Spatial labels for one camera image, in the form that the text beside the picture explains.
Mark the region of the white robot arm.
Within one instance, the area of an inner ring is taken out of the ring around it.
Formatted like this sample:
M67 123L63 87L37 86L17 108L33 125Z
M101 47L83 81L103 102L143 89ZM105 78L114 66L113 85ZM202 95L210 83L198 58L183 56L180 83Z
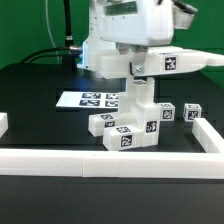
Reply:
M105 78L147 76L149 49L171 43L198 9L181 0L88 0L89 34L78 65Z

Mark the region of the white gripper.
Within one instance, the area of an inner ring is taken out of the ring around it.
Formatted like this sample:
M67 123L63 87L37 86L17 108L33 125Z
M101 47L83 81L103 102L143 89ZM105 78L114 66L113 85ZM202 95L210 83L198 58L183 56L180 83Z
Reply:
M171 0L96 0L96 13L103 40L132 44L132 75L144 74L147 46L167 45L173 38Z

